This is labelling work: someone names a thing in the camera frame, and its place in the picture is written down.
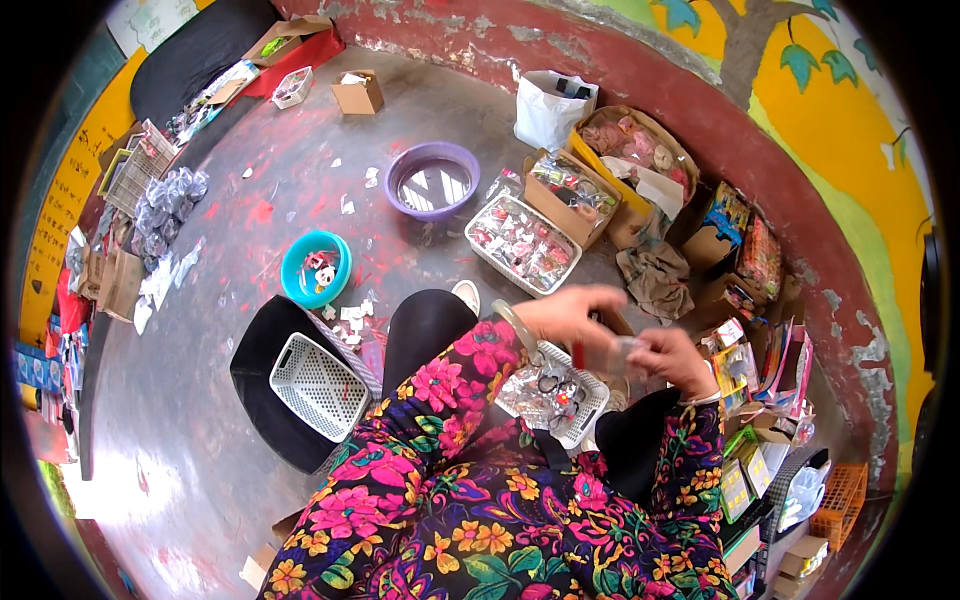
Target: woman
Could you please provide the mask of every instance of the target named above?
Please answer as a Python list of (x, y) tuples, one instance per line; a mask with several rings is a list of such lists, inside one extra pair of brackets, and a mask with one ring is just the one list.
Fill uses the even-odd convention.
[(525, 360), (524, 326), (608, 348), (588, 313), (625, 303), (610, 287), (568, 287), (478, 323), (444, 291), (405, 300), (387, 345), (392, 391), (347, 440), (260, 597), (735, 598), (717, 538), (719, 391), (682, 331), (645, 330), (650, 350), (631, 356), (683, 392), (645, 507), (604, 484), (600, 453), (557, 468), (549, 444), (491, 407)]

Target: white mesh basket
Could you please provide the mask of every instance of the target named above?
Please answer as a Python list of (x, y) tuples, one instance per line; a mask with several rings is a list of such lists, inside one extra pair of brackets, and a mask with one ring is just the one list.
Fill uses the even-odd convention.
[[(571, 450), (580, 445), (580, 441), (593, 429), (597, 419), (603, 414), (603, 409), (610, 400), (610, 389), (590, 372), (574, 369), (573, 361), (570, 360), (569, 355), (553, 344), (549, 342), (539, 342), (537, 348), (546, 356), (570, 368), (587, 388), (587, 398), (580, 404), (577, 413), (573, 416), (573, 420), (569, 423), (566, 430), (561, 434), (551, 434), (560, 441), (560, 444), (565, 449)], [(497, 396), (495, 402), (497, 406), (510, 413), (512, 417), (517, 416), (517, 411), (513, 404), (504, 398), (503, 395)]]
[[(277, 98), (276, 91), (282, 89), (283, 87), (288, 86), (298, 75), (303, 76), (303, 81), (300, 82), (300, 87), (297, 88), (297, 91), (285, 96), (283, 98)], [(287, 73), (287, 75), (280, 82), (280, 85), (274, 90), (274, 95), (271, 98), (274, 101), (274, 104), (280, 108), (289, 108), (299, 103), (303, 102), (306, 99), (306, 95), (310, 93), (310, 84), (313, 83), (313, 69), (309, 66), (305, 66), (302, 69), (297, 69), (293, 73)]]
[[(520, 206), (523, 206), (523, 208), (525, 208), (526, 210), (530, 211), (531, 214), (536, 215), (538, 219), (543, 220), (544, 224), (545, 224), (548, 228), (552, 229), (552, 230), (553, 230), (554, 232), (556, 232), (556, 233), (559, 233), (559, 234), (562, 236), (562, 238), (566, 241), (566, 243), (569, 244), (570, 247), (573, 249), (574, 254), (573, 254), (573, 260), (570, 261), (570, 267), (566, 270), (566, 273), (564, 273), (564, 276), (562, 276), (562, 277), (560, 278), (560, 280), (557, 281), (557, 283), (555, 283), (554, 286), (553, 286), (552, 288), (550, 288), (550, 289), (549, 289), (548, 291), (546, 291), (546, 292), (542, 292), (542, 291), (538, 290), (536, 287), (534, 287), (534, 286), (531, 285), (529, 282), (527, 282), (526, 279), (524, 279), (523, 277), (521, 277), (521, 276), (517, 275), (516, 273), (514, 273), (513, 271), (511, 271), (505, 264), (503, 264), (502, 262), (500, 262), (499, 260), (497, 260), (496, 258), (494, 258), (489, 252), (487, 252), (486, 250), (484, 250), (482, 246), (480, 246), (479, 244), (477, 244), (477, 243), (473, 240), (472, 237), (470, 237), (470, 232), (473, 231), (473, 226), (474, 226), (474, 224), (477, 222), (477, 219), (480, 218), (480, 215), (486, 213), (486, 212), (487, 212), (487, 209), (490, 208), (491, 205), (493, 205), (494, 203), (498, 202), (498, 201), (500, 200), (500, 198), (502, 198), (503, 196), (509, 196), (509, 197), (510, 197), (510, 200), (511, 200), (512, 202), (516, 202), (516, 203), (519, 204)], [(556, 225), (553, 224), (553, 222), (551, 222), (549, 219), (547, 219), (546, 217), (544, 217), (543, 215), (541, 215), (540, 213), (538, 213), (536, 210), (534, 210), (533, 208), (531, 208), (531, 207), (528, 206), (527, 204), (524, 204), (523, 202), (517, 200), (516, 198), (514, 198), (513, 196), (511, 196), (511, 195), (510, 195), (509, 193), (507, 193), (507, 192), (501, 192), (501, 193), (500, 193), (498, 196), (496, 196), (493, 200), (491, 200), (491, 201), (489, 201), (488, 203), (484, 204), (484, 207), (481, 208), (480, 211), (477, 212), (477, 214), (474, 215), (474, 217), (473, 217), (472, 219), (470, 219), (470, 222), (469, 222), (469, 223), (467, 223), (467, 227), (464, 228), (464, 235), (466, 236), (467, 240), (469, 240), (469, 242), (470, 242), (470, 247), (473, 248), (473, 251), (474, 251), (474, 252), (480, 254), (480, 257), (481, 257), (481, 258), (483, 258), (484, 260), (486, 260), (487, 262), (489, 262), (489, 263), (491, 264), (491, 266), (494, 267), (494, 268), (495, 268), (497, 271), (499, 271), (500, 273), (502, 273), (504, 277), (508, 278), (510, 281), (512, 281), (513, 283), (515, 283), (516, 285), (518, 285), (521, 290), (523, 290), (523, 291), (526, 292), (527, 294), (530, 294), (530, 295), (533, 296), (534, 298), (543, 298), (544, 296), (548, 296), (548, 295), (550, 295), (550, 294), (553, 294), (553, 293), (556, 292), (558, 289), (560, 289), (560, 286), (564, 285), (564, 281), (566, 281), (566, 278), (567, 278), (571, 273), (573, 273), (573, 268), (577, 266), (577, 263), (578, 263), (578, 262), (580, 262), (580, 257), (584, 255), (584, 249), (581, 248), (579, 244), (577, 244), (576, 242), (574, 242), (573, 240), (571, 240), (571, 239), (569, 238), (569, 236), (567, 236), (566, 233), (563, 233), (563, 232), (560, 230), (560, 228), (558, 228)]]
[(300, 333), (287, 339), (270, 372), (270, 387), (303, 422), (342, 442), (370, 394), (356, 373)]

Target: water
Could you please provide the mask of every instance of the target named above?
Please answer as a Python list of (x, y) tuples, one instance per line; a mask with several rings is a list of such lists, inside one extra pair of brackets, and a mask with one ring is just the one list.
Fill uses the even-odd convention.
[(469, 190), (467, 169), (445, 158), (428, 158), (400, 178), (396, 197), (409, 208), (429, 211), (460, 202)]

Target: white sneaker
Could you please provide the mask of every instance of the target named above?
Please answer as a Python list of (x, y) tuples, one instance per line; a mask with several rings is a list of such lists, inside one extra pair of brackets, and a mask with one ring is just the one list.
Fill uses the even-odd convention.
[(473, 311), (474, 315), (480, 316), (480, 292), (477, 291), (477, 286), (472, 281), (469, 279), (458, 281), (453, 286), (452, 292), (454, 296), (464, 301), (464, 304)]

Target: orange basket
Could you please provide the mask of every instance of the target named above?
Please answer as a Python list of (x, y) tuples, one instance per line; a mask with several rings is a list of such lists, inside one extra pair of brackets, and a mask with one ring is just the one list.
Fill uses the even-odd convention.
[(867, 465), (837, 465), (827, 480), (820, 508), (810, 518), (810, 535), (826, 538), (839, 552), (867, 497)]

